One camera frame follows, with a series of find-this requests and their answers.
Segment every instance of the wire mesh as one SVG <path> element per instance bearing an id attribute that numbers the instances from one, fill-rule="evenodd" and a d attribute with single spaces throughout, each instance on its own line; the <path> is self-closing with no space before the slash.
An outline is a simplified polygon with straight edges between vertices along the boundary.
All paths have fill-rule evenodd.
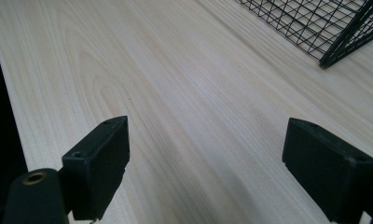
<path id="1" fill-rule="evenodd" d="M 373 0 L 240 0 L 240 2 L 312 57 L 321 60 L 328 53 L 329 56 L 326 57 L 328 62 L 321 63 L 335 63 L 364 45 L 373 36 Z M 366 20 L 364 24 L 360 24 L 359 29 L 355 27 L 358 20 Z M 341 44 L 340 38 L 350 39 L 350 42 L 347 45 Z"/>

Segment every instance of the metal wire grid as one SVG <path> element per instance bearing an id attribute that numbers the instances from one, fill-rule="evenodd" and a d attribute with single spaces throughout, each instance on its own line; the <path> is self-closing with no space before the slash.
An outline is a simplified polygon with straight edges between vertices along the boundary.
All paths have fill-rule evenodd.
<path id="1" fill-rule="evenodd" d="M 339 60 L 359 47 L 363 46 L 365 43 L 373 39 L 373 13 L 369 18 L 361 25 L 361 27 L 355 32 L 352 38 L 348 41 L 345 48 L 338 55 L 337 59 Z"/>
<path id="2" fill-rule="evenodd" d="M 320 60 L 337 41 L 367 0 L 240 0 L 258 17 Z M 346 46 L 350 51 L 373 31 L 373 14 Z M 347 50 L 338 57 L 348 54 Z"/>

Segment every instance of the screw hole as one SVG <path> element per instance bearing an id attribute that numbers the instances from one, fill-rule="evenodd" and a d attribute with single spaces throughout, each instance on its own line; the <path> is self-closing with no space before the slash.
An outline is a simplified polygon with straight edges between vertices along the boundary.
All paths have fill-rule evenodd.
<path id="1" fill-rule="evenodd" d="M 47 173 L 39 172 L 31 174 L 23 179 L 24 185 L 34 185 L 43 181 L 47 177 Z"/>
<path id="2" fill-rule="evenodd" d="M 75 152 L 72 154 L 73 157 L 75 158 L 81 158 L 83 156 L 82 152 Z"/>

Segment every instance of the wooden table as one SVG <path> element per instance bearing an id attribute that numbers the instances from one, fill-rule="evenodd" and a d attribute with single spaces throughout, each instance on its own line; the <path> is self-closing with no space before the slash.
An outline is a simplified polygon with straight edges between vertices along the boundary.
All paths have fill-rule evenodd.
<path id="1" fill-rule="evenodd" d="M 288 118 L 373 157 L 373 42 L 322 70 L 236 1 L 0 0 L 29 169 L 128 115 L 101 223 L 328 223 L 282 163 Z"/>

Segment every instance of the light wood grain surface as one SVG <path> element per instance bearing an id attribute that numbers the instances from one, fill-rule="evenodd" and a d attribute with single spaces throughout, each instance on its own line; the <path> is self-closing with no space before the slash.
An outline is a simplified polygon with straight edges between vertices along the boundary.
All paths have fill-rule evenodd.
<path id="1" fill-rule="evenodd" d="M 328 223 L 282 163 L 289 117 L 373 157 L 373 42 L 327 70 L 236 1 L 0 0 L 30 170 L 128 115 L 101 223 Z"/>

